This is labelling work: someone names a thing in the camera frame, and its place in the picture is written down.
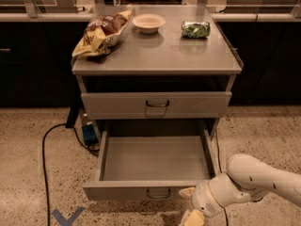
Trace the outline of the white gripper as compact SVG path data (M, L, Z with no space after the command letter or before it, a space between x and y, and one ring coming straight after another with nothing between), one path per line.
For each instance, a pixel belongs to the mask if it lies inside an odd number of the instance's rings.
M179 195L189 200L198 210L187 210L183 216L183 226L203 226L205 217L212 218L223 212L224 208L234 203L249 202L248 193L240 191L227 173L221 173L199 185L181 189Z

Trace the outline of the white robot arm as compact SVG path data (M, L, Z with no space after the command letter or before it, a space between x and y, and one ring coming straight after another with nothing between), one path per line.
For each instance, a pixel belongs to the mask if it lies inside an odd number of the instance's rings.
M227 206L254 202L268 193L300 206L301 175L273 168L248 154L235 154L226 172L179 191L194 207L185 211L179 226L203 226L205 218L222 213Z

